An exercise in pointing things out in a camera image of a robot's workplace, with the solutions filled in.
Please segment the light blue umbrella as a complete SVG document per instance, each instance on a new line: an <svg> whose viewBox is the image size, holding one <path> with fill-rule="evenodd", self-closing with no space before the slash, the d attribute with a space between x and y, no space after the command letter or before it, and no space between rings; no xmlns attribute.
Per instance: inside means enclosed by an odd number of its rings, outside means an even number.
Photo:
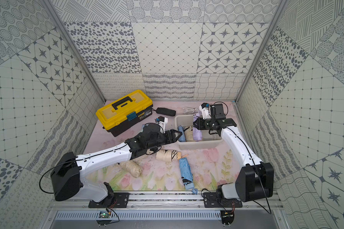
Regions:
<svg viewBox="0 0 344 229"><path fill-rule="evenodd" d="M184 128L182 126L178 126L178 131L181 132L181 136L179 137L180 142L186 142L186 136L184 133Z"/></svg>

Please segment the large beige umbrella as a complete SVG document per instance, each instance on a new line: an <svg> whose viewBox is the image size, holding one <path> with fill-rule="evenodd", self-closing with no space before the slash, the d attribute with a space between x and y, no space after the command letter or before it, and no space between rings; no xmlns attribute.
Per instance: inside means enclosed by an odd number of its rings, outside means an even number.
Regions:
<svg viewBox="0 0 344 229"><path fill-rule="evenodd" d="M192 126L186 127L184 129L184 135L185 135L186 142L194 142Z"/></svg>

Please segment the white plastic storage box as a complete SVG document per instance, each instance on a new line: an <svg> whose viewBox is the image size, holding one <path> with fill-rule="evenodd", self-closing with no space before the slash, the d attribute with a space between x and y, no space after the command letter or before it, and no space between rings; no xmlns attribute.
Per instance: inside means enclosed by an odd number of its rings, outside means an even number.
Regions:
<svg viewBox="0 0 344 229"><path fill-rule="evenodd" d="M185 130L188 127L193 126L194 116L193 115L177 115L174 119L175 127L183 127ZM185 142L177 141L177 145L181 150L198 150L198 149L209 149L216 148L220 143L223 142L223 139L218 135L210 135L208 130L196 130L197 132L195 137L199 137L199 141L187 141L188 137L185 137Z"/></svg>

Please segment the lavender umbrella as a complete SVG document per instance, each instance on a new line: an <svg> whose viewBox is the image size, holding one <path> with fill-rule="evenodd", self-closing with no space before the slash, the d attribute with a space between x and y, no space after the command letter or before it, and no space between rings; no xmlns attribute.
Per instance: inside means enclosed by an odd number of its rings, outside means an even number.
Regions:
<svg viewBox="0 0 344 229"><path fill-rule="evenodd" d="M202 132L199 129L200 113L195 113L193 116L193 137L195 141L201 141L203 139Z"/></svg>

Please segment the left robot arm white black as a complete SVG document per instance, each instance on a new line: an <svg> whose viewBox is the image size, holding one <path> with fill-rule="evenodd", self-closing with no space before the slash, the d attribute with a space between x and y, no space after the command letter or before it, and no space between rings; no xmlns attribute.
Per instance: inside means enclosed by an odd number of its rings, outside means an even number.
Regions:
<svg viewBox="0 0 344 229"><path fill-rule="evenodd" d="M106 182L94 183L87 180L89 174L143 156L150 149L175 143L182 135L178 130L164 131L158 124L150 123L135 137L126 139L115 147L78 156L68 152L51 169L54 199L64 201L73 197L85 198L108 207L114 201L112 188Z"/></svg>

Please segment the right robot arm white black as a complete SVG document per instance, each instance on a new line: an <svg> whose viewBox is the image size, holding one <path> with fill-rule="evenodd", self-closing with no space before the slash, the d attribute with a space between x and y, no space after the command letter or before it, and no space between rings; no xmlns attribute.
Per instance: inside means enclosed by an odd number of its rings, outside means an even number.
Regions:
<svg viewBox="0 0 344 229"><path fill-rule="evenodd" d="M222 104L202 103L200 116L193 122L198 130L219 135L230 147L240 172L234 183L221 185L217 192L225 199L243 202L270 198L273 195L274 168L264 163L248 146L232 118L227 118Z"/></svg>

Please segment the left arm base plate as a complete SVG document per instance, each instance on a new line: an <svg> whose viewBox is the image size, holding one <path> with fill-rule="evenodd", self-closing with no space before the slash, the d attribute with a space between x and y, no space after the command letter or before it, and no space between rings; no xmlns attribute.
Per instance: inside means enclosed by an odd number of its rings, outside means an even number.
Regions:
<svg viewBox="0 0 344 229"><path fill-rule="evenodd" d="M91 200L88 207L90 209L98 208L126 208L129 201L130 193L128 192L117 192L111 195L108 195L100 202L94 202Z"/></svg>

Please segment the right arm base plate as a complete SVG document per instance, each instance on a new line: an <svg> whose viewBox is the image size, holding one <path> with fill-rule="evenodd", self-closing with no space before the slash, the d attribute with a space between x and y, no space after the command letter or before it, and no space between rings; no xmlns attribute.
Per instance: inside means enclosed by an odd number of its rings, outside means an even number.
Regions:
<svg viewBox="0 0 344 229"><path fill-rule="evenodd" d="M226 199L218 196L215 192L202 192L205 208L225 208L233 209L243 207L239 199Z"/></svg>

